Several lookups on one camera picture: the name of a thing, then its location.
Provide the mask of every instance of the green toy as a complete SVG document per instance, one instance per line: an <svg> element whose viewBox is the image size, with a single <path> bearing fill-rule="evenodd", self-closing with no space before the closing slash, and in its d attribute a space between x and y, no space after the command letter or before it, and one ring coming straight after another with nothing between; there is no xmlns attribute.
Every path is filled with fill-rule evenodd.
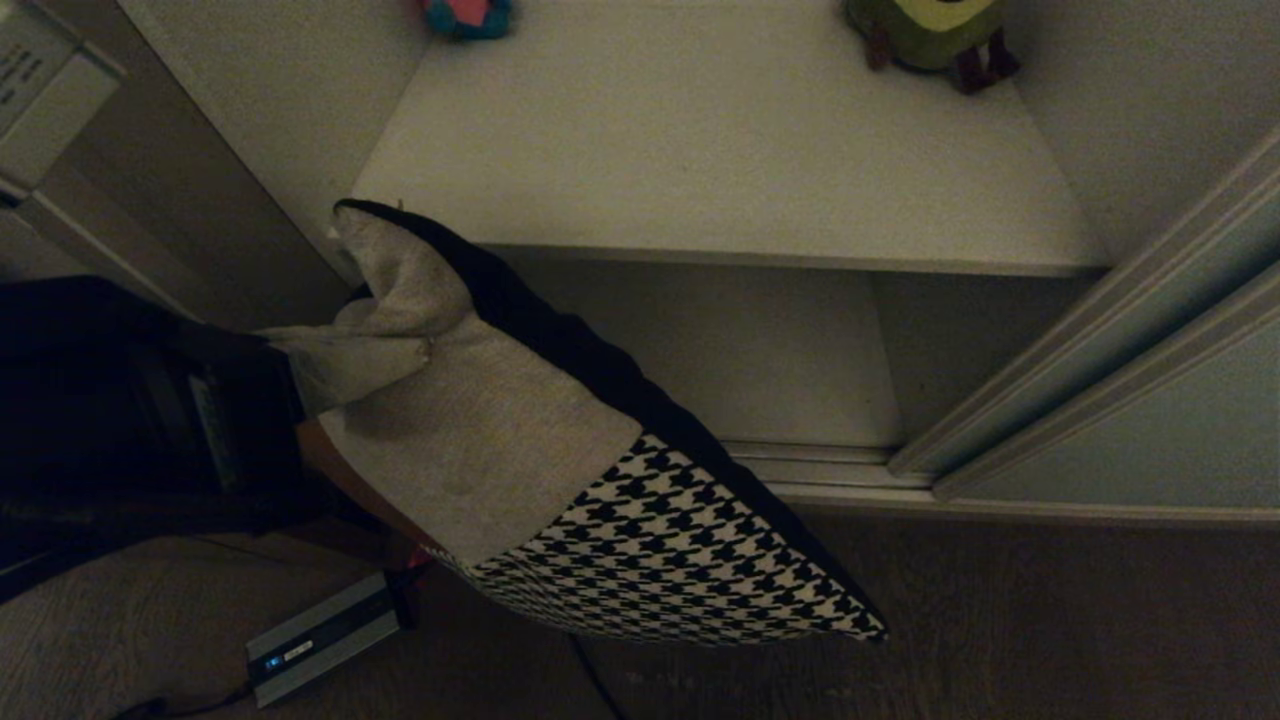
<svg viewBox="0 0 1280 720"><path fill-rule="evenodd" d="M845 0L845 12L867 37L867 63L876 70L890 60L929 72L954 64L960 90L972 94L1021 67L1005 46L1005 0Z"/></svg>

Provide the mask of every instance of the blue toy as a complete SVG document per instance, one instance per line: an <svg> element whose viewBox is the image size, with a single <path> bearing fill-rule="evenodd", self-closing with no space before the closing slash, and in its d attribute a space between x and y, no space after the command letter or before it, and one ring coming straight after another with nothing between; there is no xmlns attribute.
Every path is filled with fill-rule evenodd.
<svg viewBox="0 0 1280 720"><path fill-rule="evenodd" d="M458 40L495 40L511 27L512 0L422 0L426 27Z"/></svg>

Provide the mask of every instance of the white cabinet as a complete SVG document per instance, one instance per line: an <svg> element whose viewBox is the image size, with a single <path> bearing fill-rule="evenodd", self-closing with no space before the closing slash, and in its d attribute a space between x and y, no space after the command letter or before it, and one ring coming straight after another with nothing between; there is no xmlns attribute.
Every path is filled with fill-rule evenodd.
<svg viewBox="0 0 1280 720"><path fill-rule="evenodd" d="M1280 324L1272 323L1185 375L1074 423L1056 442L942 488L970 500L1277 509L1277 407Z"/></svg>
<svg viewBox="0 0 1280 720"><path fill-rule="evenodd" d="M827 0L527 1L470 45L120 4L339 273L333 200L431 215L796 496L964 471L1276 259L1275 4L1015 3L977 97L872 73Z"/></svg>

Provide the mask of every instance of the label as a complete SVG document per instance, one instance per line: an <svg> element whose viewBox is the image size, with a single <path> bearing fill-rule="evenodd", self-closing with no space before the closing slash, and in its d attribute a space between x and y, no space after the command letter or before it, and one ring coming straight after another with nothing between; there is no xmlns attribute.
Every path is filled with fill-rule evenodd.
<svg viewBox="0 0 1280 720"><path fill-rule="evenodd" d="M78 45L31 3L0 1L0 132L22 115Z"/></svg>
<svg viewBox="0 0 1280 720"><path fill-rule="evenodd" d="M291 650L289 652L285 652L284 653L284 661L288 662L288 661L293 660L294 657L297 657L300 655L302 655L303 652L311 650L311 646L314 646L314 644L315 644L314 642L307 641L307 642L300 644L298 647Z"/></svg>
<svg viewBox="0 0 1280 720"><path fill-rule="evenodd" d="M191 386L191 396L196 401L196 414L200 415L200 425L205 430L205 445L214 459L214 469L223 486L223 492L236 492L241 489L243 482L236 465L236 456L232 455L230 438L227 436L227 424L218 411L218 401L209 384L188 375L187 383Z"/></svg>

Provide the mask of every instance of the black and white houndstooth pattern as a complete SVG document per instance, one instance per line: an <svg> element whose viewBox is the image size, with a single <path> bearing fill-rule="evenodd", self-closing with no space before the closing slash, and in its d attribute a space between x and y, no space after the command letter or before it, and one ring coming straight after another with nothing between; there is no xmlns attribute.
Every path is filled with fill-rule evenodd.
<svg viewBox="0 0 1280 720"><path fill-rule="evenodd" d="M498 602L575 633L700 644L886 635L858 598L652 434L525 544L470 568L436 556Z"/></svg>

